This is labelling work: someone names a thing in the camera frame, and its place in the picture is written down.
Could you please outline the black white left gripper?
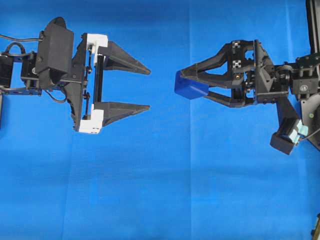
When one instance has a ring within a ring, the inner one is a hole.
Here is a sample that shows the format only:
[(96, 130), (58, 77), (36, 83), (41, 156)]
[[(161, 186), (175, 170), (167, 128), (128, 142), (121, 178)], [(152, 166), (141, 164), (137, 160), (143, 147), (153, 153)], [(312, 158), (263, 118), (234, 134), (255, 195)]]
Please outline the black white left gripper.
[(109, 41), (103, 34), (84, 33), (82, 41), (77, 46), (75, 56), (71, 62), (71, 72), (67, 75), (65, 86), (67, 102), (71, 108), (71, 118), (74, 130), (79, 133), (98, 134), (102, 129), (123, 118), (140, 114), (150, 109), (149, 105), (95, 102), (91, 105), (88, 119), (83, 119), (84, 91), (87, 88), (86, 59), (87, 50), (93, 51), (93, 63), (96, 64), (99, 54), (104, 56), (103, 70), (119, 70), (125, 72), (149, 75), (151, 71), (137, 59), (133, 58), (115, 42)]

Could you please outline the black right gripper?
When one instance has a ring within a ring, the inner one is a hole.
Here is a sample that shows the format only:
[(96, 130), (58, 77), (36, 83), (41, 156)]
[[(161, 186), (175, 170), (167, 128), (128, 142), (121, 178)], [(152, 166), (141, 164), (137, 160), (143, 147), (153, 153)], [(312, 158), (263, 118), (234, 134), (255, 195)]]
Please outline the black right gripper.
[(206, 98), (228, 108), (242, 108), (288, 97), (290, 66), (273, 64), (258, 40), (234, 40), (213, 57), (182, 69), (180, 77), (231, 89), (231, 97), (209, 91)]

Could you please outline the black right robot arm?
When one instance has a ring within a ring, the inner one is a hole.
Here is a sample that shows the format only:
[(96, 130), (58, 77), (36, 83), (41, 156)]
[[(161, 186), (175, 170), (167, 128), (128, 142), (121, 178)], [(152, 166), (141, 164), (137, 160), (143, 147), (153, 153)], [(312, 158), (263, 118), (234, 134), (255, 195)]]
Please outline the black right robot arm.
[(289, 155), (310, 134), (288, 95), (305, 101), (318, 94), (319, 64), (320, 55), (313, 53), (275, 65), (260, 41), (234, 40), (215, 56), (177, 71), (174, 91), (189, 100), (204, 97), (229, 108), (276, 104), (279, 128), (270, 145)]

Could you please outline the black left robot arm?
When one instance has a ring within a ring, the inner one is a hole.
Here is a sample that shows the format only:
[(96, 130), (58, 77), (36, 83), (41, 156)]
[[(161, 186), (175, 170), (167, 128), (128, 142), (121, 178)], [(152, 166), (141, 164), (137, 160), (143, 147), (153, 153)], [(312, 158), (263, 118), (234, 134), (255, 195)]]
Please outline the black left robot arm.
[(37, 51), (15, 40), (0, 54), (0, 94), (40, 96), (59, 91), (71, 109), (73, 129), (98, 134), (113, 122), (147, 111), (148, 105), (102, 100), (103, 74), (119, 70), (148, 75), (149, 69), (106, 35), (74, 34), (54, 25), (38, 37)]

